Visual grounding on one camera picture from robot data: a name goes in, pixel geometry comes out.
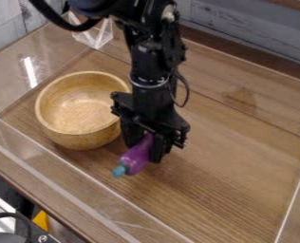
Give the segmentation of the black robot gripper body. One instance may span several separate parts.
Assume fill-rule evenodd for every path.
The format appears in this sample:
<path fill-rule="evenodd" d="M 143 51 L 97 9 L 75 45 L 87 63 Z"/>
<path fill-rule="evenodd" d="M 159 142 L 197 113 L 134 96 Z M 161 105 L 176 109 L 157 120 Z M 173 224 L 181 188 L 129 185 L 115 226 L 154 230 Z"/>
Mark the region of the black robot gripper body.
<path fill-rule="evenodd" d="M 163 135 L 173 145 L 184 148 L 190 125 L 176 111 L 176 95 L 176 82 L 157 88 L 134 86 L 131 93 L 111 93 L 111 110 L 119 120 L 122 117 L 135 119 L 143 132 Z"/>

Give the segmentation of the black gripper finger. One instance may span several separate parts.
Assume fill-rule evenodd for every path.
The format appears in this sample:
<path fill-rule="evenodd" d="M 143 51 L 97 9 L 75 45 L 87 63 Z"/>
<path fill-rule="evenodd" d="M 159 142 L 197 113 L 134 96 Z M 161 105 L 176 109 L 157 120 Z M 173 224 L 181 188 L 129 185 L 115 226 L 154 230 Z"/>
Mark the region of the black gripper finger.
<path fill-rule="evenodd" d="M 172 150 L 172 140 L 161 134 L 153 136 L 153 145 L 150 148 L 150 161 L 161 163 L 162 158 Z"/>
<path fill-rule="evenodd" d="M 121 131 L 125 144 L 129 148 L 131 148 L 143 138 L 143 128 L 135 119 L 131 119 L 130 117 L 122 117 Z"/>

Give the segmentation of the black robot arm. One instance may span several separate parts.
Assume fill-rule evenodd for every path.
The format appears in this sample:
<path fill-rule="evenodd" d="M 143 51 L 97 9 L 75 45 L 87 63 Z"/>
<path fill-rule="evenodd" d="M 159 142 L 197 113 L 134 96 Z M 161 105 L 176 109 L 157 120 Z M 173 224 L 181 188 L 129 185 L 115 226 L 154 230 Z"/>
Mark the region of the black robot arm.
<path fill-rule="evenodd" d="M 177 101 L 177 85 L 188 81 L 180 72 L 188 47 L 176 0 L 67 0 L 71 9 L 87 18 L 79 25 L 69 23 L 45 0 L 29 1 L 46 19 L 69 31 L 87 31 L 102 19 L 114 19 L 131 57 L 131 90 L 111 94 L 113 113 L 129 147 L 147 134 L 153 136 L 149 156 L 159 163 L 174 146 L 186 145 L 190 130 L 176 111 L 188 104 Z"/>

